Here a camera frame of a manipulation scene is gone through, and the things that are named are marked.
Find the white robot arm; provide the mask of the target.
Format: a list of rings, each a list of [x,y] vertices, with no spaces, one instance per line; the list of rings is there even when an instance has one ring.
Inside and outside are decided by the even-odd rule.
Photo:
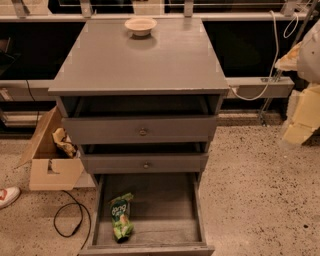
[[[320,128],[320,21],[277,60],[275,67],[296,71],[298,77],[308,83],[302,92],[292,91],[282,132],[283,141],[301,145]]]

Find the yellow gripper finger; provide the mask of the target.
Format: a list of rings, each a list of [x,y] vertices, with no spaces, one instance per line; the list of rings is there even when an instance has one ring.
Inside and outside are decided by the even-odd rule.
[[[310,84],[302,92],[293,90],[288,102],[282,139],[301,145],[320,128],[320,85]]]
[[[284,56],[276,61],[275,67],[282,71],[298,71],[301,45],[302,43],[299,42],[293,46]]]

